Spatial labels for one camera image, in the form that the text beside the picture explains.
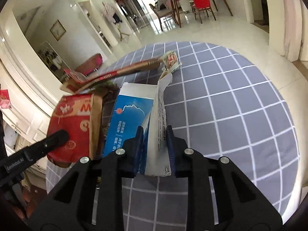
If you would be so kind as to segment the blue white carton box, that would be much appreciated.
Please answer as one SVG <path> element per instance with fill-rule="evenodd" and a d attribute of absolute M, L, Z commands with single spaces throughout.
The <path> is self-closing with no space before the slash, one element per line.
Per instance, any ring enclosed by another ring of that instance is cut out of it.
<path fill-rule="evenodd" d="M 141 164 L 138 171 L 146 176 L 170 176 L 172 173 L 167 141 L 164 91 L 172 81 L 166 74 L 156 85 L 124 83 L 115 101 L 103 157 L 123 148 L 124 141 L 143 128 Z"/>

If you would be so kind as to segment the white clothes rack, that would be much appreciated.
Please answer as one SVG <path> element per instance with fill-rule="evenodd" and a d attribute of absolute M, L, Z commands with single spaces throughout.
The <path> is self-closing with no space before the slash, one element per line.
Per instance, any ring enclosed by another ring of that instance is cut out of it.
<path fill-rule="evenodd" d="M 68 76 L 64 70 L 69 69 L 69 67 L 48 41 L 40 44 L 37 54 L 61 83 L 67 79 Z"/>

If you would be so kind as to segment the grey checked tablecloth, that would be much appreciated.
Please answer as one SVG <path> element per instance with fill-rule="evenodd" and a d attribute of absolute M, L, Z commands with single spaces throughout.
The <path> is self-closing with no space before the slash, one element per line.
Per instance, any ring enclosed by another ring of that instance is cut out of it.
<path fill-rule="evenodd" d="M 299 150 L 287 102 L 242 55 L 210 43 L 149 44 L 102 73 L 175 51 L 182 63 L 164 93 L 167 124 L 206 157 L 229 157 L 283 216 Z M 124 230 L 185 230 L 187 179 L 123 179 Z"/>

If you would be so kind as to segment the red velvet bench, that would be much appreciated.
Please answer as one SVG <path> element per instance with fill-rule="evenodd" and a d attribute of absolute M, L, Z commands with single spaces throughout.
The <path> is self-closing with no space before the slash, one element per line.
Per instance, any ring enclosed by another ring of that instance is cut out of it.
<path fill-rule="evenodd" d="M 96 71 L 103 63 L 103 57 L 100 53 L 97 53 L 79 65 L 75 71 L 82 73 L 84 75 L 89 75 L 90 73 Z"/>

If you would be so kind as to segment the coat rack with clothes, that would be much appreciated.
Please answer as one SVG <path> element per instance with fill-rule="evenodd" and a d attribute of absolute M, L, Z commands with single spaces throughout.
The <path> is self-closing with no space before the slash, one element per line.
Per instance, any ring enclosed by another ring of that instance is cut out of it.
<path fill-rule="evenodd" d="M 117 31 L 120 35 L 120 41 L 123 40 L 123 36 L 129 36 L 129 34 L 122 32 L 121 23 L 123 22 L 122 19 L 117 15 L 114 7 L 112 7 L 109 3 L 102 2 L 102 11 L 105 17 L 111 24 L 114 24 L 117 28 Z"/>

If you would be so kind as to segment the wooden dining chair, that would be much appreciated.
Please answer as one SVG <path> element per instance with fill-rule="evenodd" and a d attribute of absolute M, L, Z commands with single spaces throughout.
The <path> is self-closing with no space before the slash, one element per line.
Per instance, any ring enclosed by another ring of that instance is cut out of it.
<path fill-rule="evenodd" d="M 158 10 L 152 4 L 149 4 L 149 6 L 150 6 L 151 10 L 154 12 L 154 14 L 157 16 L 157 18 L 159 19 L 161 31 L 163 31 L 162 22 L 161 22 L 161 18 L 163 18 L 163 17 L 171 16 L 172 19 L 174 20 L 174 22 L 178 25 L 174 10 L 172 10 L 172 9 Z"/>

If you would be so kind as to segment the chair with red cover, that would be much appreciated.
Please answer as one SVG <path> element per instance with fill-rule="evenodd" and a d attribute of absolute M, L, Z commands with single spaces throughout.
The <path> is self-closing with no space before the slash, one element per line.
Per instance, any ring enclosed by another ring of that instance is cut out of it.
<path fill-rule="evenodd" d="M 195 19 L 199 17 L 201 23 L 203 23 L 201 12 L 206 13 L 207 17 L 209 17 L 208 12 L 211 12 L 214 20 L 216 20 L 214 11 L 211 8 L 210 0 L 193 0 L 192 10 L 193 10 Z"/>

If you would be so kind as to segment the framed picture left wall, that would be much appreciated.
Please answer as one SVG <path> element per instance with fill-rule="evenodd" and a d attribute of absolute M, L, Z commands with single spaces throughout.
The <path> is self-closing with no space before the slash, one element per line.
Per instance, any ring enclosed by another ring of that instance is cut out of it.
<path fill-rule="evenodd" d="M 50 28 L 50 32 L 55 37 L 57 41 L 61 39 L 61 37 L 66 33 L 64 26 L 61 24 L 59 20 L 57 20 L 53 26 Z"/>

